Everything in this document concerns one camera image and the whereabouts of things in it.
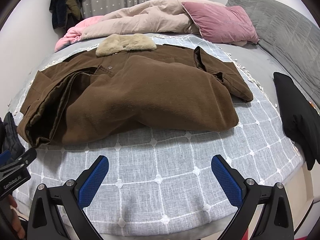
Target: bed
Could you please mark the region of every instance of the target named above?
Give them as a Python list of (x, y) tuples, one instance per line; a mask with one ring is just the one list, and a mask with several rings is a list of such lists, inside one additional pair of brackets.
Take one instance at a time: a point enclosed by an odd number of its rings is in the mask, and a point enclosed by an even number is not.
[[(92, 204), (84, 209), (103, 238), (199, 239), (223, 230), (236, 211), (211, 172), (212, 156), (221, 154), (243, 177), (262, 185), (286, 183), (302, 166), (303, 154), (284, 135), (276, 109), (272, 74), (292, 75), (279, 60), (259, 45), (212, 44), (191, 34), (147, 35), (156, 44), (200, 46), (224, 62), (233, 61), (254, 95), (247, 104), (233, 98), (239, 124), (221, 133), (143, 128), (83, 145), (42, 146), (29, 166), (31, 180), (14, 192), (20, 212), (28, 214), (40, 183), (62, 185), (76, 178), (97, 156), (105, 155), (109, 173)], [(102, 40), (70, 45), (35, 68), (10, 105), (15, 122), (22, 119), (19, 109), (37, 70), (94, 49)], [(71, 226), (65, 211), (60, 212)]]

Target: white grid pattern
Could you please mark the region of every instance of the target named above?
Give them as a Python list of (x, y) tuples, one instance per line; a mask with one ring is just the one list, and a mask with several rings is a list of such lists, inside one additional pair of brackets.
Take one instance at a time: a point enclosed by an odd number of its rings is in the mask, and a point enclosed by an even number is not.
[[(157, 35), (154, 40), (160, 43), (161, 38)], [(180, 39), (167, 39), (165, 43), (191, 48), (199, 45), (189, 37), (187, 40), (192, 45), (186, 43), (185, 36)], [(220, 51), (214, 44), (201, 39), (199, 43), (211, 55), (214, 51)], [(224, 58), (223, 55), (215, 54), (215, 56), (228, 61), (228, 57)], [(257, 89), (255, 82), (252, 79), (250, 81), (253, 83), (249, 82), (245, 74), (240, 72), (254, 94), (254, 101), (249, 105), (235, 99), (234, 104), (240, 122), (231, 130), (234, 132), (233, 135), (229, 134), (230, 130), (225, 133), (215, 133), (159, 131), (145, 128), (136, 130), (136, 134), (130, 132), (118, 134), (73, 148), (45, 147), (38, 150), (38, 158), (29, 166), (31, 180), (20, 187), (14, 196), (31, 206), (31, 196), (39, 183), (46, 183), (51, 187), (61, 185), (67, 179), (75, 179), (98, 155), (103, 154), (110, 162), (109, 173), (92, 205), (85, 209), (100, 233), (122, 236), (169, 234), (195, 228), (232, 214), (236, 209), (229, 204), (211, 172), (210, 161), (213, 155), (223, 155), (244, 177), (252, 177), (265, 185), (273, 185), (278, 180), (283, 181), (302, 162), (291, 141), (284, 136), (281, 129), (277, 129), (281, 127), (281, 120), (275, 108), (263, 92)], [(258, 106), (267, 117), (262, 121), (256, 116)], [(255, 122), (246, 122), (241, 118), (241, 113), (246, 116), (251, 115)], [(269, 122), (272, 127), (265, 131), (274, 138), (270, 144), (260, 126), (265, 122)], [(262, 138), (257, 138), (257, 143), (254, 144), (251, 140), (256, 134), (249, 129), (253, 126), (257, 126), (254, 128), (255, 133), (260, 131), (262, 134)], [(232, 140), (237, 142), (243, 138), (248, 149), (245, 154), (239, 152), (238, 145), (232, 144)], [(259, 144), (265, 146), (253, 149)], [(272, 149), (277, 145), (281, 146), (282, 151), (275, 152)], [(261, 166), (263, 162), (259, 160), (259, 155), (266, 149), (271, 155), (271, 158), (268, 158), (268, 155), (262, 156), (269, 167), (267, 170), (263, 169)], [(241, 166), (239, 160), (249, 165)], [(250, 169), (250, 163), (254, 165), (255, 171)], [(130, 171), (131, 165), (135, 166), (133, 171)], [(134, 202), (132, 199), (127, 199), (130, 196), (145, 197), (146, 201)], [(128, 208), (134, 209), (135, 206), (137, 206), (136, 213), (131, 215), (126, 211)], [(64, 222), (70, 224), (65, 211), (61, 212)]]

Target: black clamp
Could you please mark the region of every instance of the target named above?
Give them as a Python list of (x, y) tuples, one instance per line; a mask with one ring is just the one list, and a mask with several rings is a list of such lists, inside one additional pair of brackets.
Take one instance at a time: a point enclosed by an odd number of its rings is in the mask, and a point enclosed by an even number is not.
[(231, 205), (238, 207), (218, 240), (241, 240), (259, 204), (264, 206), (250, 239), (294, 239), (291, 209), (282, 183), (271, 187), (258, 185), (254, 179), (244, 179), (221, 155), (212, 158), (211, 168)]
[[(27, 167), (36, 156), (36, 149), (31, 148), (14, 162), (0, 167), (0, 232), (3, 239), (19, 239), (17, 232), (11, 226), (12, 212), (6, 197), (31, 178)], [(0, 164), (6, 163), (10, 158), (8, 150), (1, 153)]]
[(45, 184), (40, 184), (31, 205), (28, 239), (70, 239), (57, 207), (60, 205), (64, 206), (80, 240), (103, 240), (83, 208), (90, 205), (108, 170), (109, 161), (101, 155), (76, 180), (69, 179), (58, 187), (48, 188)]

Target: grey pillow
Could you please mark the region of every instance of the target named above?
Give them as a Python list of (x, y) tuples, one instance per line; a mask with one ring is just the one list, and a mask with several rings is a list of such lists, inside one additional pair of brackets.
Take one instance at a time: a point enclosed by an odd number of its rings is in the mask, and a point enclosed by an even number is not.
[(291, 74), (320, 107), (320, 29), (275, 0), (228, 0), (240, 5), (256, 28), (259, 45)]

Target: brown coat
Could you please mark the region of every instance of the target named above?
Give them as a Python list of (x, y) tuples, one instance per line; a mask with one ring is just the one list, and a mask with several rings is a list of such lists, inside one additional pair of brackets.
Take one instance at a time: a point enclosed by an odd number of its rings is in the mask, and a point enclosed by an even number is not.
[(95, 52), (37, 73), (18, 126), (32, 147), (90, 142), (143, 125), (224, 131), (238, 123), (230, 94), (253, 99), (233, 63), (200, 47), (158, 45), (105, 57)]

